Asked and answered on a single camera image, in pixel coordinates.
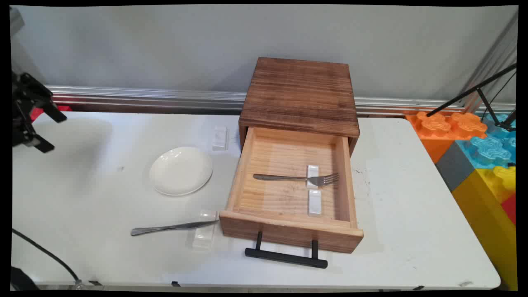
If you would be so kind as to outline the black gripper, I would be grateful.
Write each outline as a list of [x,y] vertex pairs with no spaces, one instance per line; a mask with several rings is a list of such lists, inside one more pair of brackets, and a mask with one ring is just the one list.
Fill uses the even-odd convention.
[[34,130],[31,115],[35,108],[41,109],[56,123],[67,120],[53,102],[51,91],[29,73],[12,73],[12,145],[24,144],[47,153],[55,146]]

